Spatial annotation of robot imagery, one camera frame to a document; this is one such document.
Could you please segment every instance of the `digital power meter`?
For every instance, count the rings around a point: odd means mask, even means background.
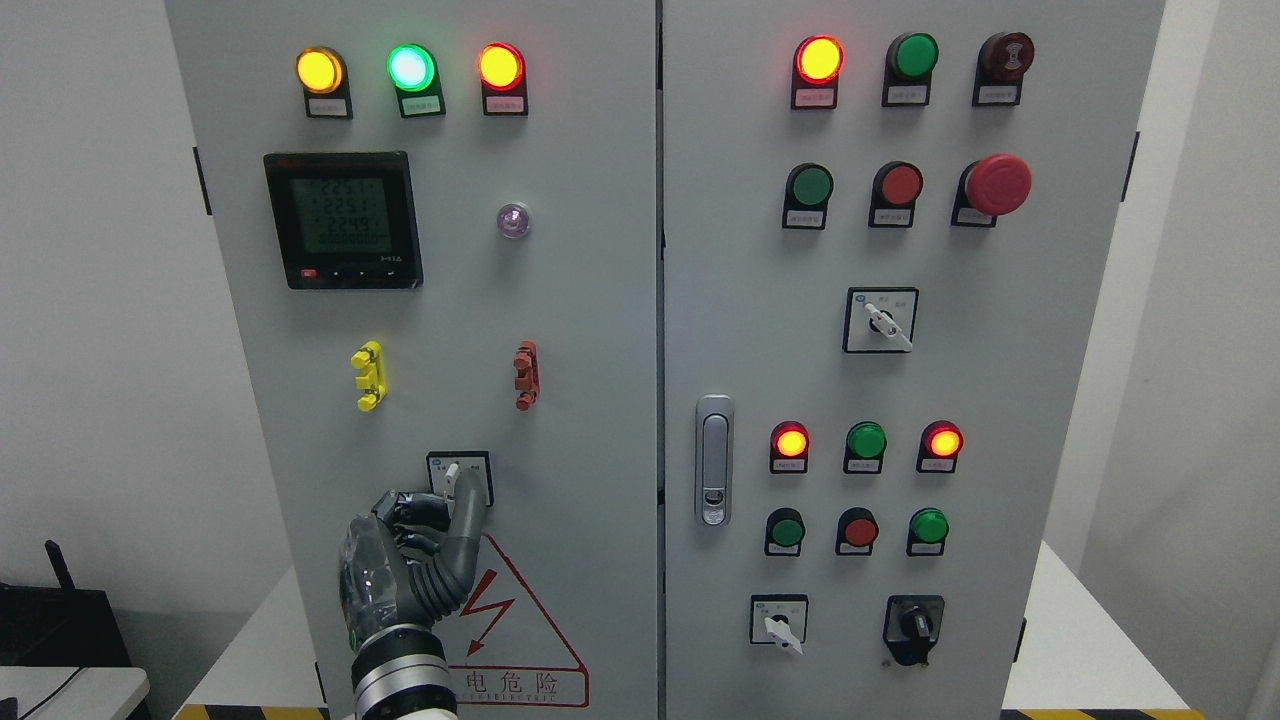
[[[407,154],[271,154],[262,164],[289,287],[422,284]]]

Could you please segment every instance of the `white table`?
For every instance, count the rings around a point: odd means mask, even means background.
[[[74,673],[74,667],[0,666],[0,698],[18,698],[18,716]],[[29,720],[124,720],[151,684],[138,667],[87,667]]]
[[[319,707],[315,650],[291,568],[188,705]],[[1187,707],[1089,591],[1041,544],[1027,635],[1005,691],[1011,708]]]

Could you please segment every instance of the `cable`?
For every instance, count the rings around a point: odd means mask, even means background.
[[[72,673],[70,678],[67,678],[65,680],[63,680],[63,684],[60,684],[56,688],[54,688],[54,692],[49,693],[49,696],[45,700],[37,702],[35,707],[32,707],[31,710],[23,712],[18,717],[18,720],[27,720],[27,717],[31,717],[31,715],[33,712],[36,712],[37,710],[40,710],[41,707],[44,707],[46,702],[54,700],[54,696],[56,696],[58,693],[63,692],[63,688],[65,688],[67,685],[69,685],[72,683],[72,680],[76,679],[76,675],[79,675],[84,670],[86,670],[86,667],[77,667],[76,671]]]

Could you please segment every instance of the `red indicator light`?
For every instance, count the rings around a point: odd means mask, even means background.
[[[845,49],[829,35],[815,35],[796,49],[796,72],[805,82],[822,85],[840,74],[845,64]]]
[[[520,85],[525,77],[525,58],[506,42],[490,42],[476,58],[480,82],[490,90],[504,92]]]
[[[963,445],[964,437],[960,436],[960,430],[955,425],[941,425],[929,433],[929,452],[937,457],[951,457],[960,452]]]
[[[809,450],[809,433],[800,423],[783,423],[773,430],[773,448],[782,457],[799,457]]]

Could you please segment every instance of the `white wall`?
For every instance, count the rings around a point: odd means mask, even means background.
[[[0,0],[0,579],[106,589],[154,710],[288,565],[160,0]]]
[[[1221,1],[1082,570],[1213,720],[1280,626],[1277,36],[1275,0]]]
[[[1129,378],[1217,5],[1219,0],[1167,0],[1156,41],[1138,118],[1142,142],[1128,196],[1116,215],[1080,387],[1044,525],[1044,539],[1076,573],[1102,488],[1111,433],[1120,415],[1120,397]]]

